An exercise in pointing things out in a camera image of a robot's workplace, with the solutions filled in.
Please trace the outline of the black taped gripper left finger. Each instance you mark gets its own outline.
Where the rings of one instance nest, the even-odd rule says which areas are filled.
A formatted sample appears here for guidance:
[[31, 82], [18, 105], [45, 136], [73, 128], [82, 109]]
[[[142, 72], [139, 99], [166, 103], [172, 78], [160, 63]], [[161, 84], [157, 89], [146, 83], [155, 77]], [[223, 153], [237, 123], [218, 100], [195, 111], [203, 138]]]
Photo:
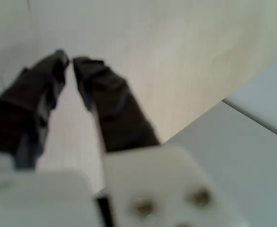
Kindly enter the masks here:
[[35, 169], [68, 64], [67, 54], [58, 49], [24, 68], [0, 93], [0, 170]]

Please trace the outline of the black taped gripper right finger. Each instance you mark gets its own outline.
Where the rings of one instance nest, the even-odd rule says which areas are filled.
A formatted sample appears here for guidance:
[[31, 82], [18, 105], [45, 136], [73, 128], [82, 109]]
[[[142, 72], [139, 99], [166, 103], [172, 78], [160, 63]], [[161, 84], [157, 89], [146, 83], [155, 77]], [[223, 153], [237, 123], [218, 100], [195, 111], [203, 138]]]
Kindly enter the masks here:
[[126, 79], [104, 61], [88, 57], [74, 58], [73, 68], [78, 91], [98, 121], [107, 153], [160, 145]]

